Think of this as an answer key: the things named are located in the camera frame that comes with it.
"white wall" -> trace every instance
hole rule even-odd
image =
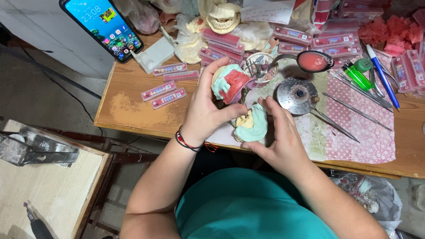
[[[59,7],[59,0],[0,0],[0,22],[71,69],[107,79],[114,58]]]

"wooden desk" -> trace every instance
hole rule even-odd
[[[23,126],[9,120],[4,131],[19,132]],[[17,167],[0,159],[0,239],[35,238],[24,202],[54,238],[80,237],[112,155],[79,143],[72,145],[79,148],[79,155],[70,168],[56,164]]]
[[[162,33],[141,36],[145,47],[155,43]],[[173,56],[164,64],[178,63]],[[199,64],[189,65],[190,70],[200,69]],[[149,101],[143,102],[141,93],[163,84],[162,77],[154,77],[131,59],[126,64],[114,63],[109,74],[105,91],[94,120],[94,125],[129,131],[156,137],[171,138],[183,123],[186,109],[196,81],[178,82],[184,87],[187,97],[154,111]],[[398,94],[401,113],[394,113],[396,160],[382,164],[365,164],[349,161],[329,160],[315,162],[318,166],[362,174],[400,178],[408,176],[425,179],[425,136],[422,124],[425,121],[425,98],[405,97]],[[238,149],[221,145],[223,148]]]

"bracelet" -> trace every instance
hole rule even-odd
[[[210,143],[210,142],[206,142],[206,141],[204,141],[203,143],[202,143],[202,145],[201,146],[199,146],[199,147],[193,147],[193,146],[190,146],[189,144],[187,144],[185,141],[184,141],[184,139],[183,139],[183,137],[181,136],[181,133],[180,133],[180,130],[181,130],[181,128],[183,127],[183,125],[181,125],[180,127],[179,127],[179,130],[176,132],[176,141],[181,145],[181,146],[183,146],[183,147],[185,147],[185,148],[188,148],[188,149],[190,149],[190,150],[192,150],[193,152],[199,152],[200,150],[201,150],[201,148],[202,148],[202,146],[205,146],[210,152],[215,152],[216,150],[217,150],[217,146],[215,146],[213,143]]]

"concrete floor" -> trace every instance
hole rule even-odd
[[[36,61],[102,95],[106,79],[82,76],[41,51],[28,51]],[[78,97],[94,118],[100,100],[57,77],[53,78]],[[3,128],[8,119],[14,119],[26,124],[100,135],[100,130],[93,126],[82,106],[33,65],[0,53],[0,83],[0,116],[5,117],[5,121],[0,123],[0,128]],[[122,139],[125,142],[133,141],[138,137],[117,130],[103,129],[103,131],[104,136]],[[141,138],[132,145],[149,152],[160,153],[165,143]],[[100,223],[116,230],[120,229],[128,197],[141,175],[142,167],[141,164],[125,165],[120,169],[119,177],[109,193]],[[425,184],[425,180],[403,178],[390,180],[390,182],[403,202],[401,218],[403,222],[400,228],[425,238],[423,226],[425,212],[419,211],[414,202],[414,189],[416,185]],[[101,239],[109,234],[101,229],[87,230],[84,238]]]

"hand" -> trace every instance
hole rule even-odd
[[[273,116],[275,141],[268,148],[259,142],[245,142],[242,147],[251,149],[276,171],[290,179],[297,173],[297,169],[302,170],[303,166],[312,164],[295,126],[294,118],[270,96],[266,99],[260,97],[258,103]]]
[[[181,129],[181,136],[190,146],[200,146],[222,124],[248,112],[247,107],[242,104],[231,104],[218,110],[211,101],[213,74],[219,67],[227,65],[228,62],[228,57],[220,58],[207,66],[202,72],[198,88],[192,95],[186,119]]]

